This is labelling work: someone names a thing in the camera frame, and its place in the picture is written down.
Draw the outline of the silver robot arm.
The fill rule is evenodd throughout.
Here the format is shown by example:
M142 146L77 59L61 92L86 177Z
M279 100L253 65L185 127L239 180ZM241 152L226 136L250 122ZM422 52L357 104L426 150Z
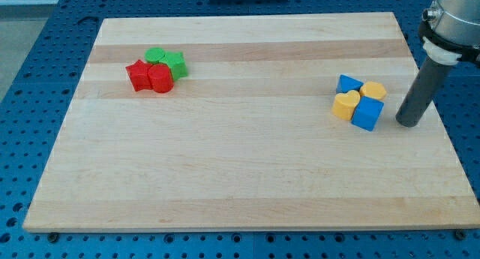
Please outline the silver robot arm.
M418 35L430 59L479 64L479 0L433 0L421 18Z

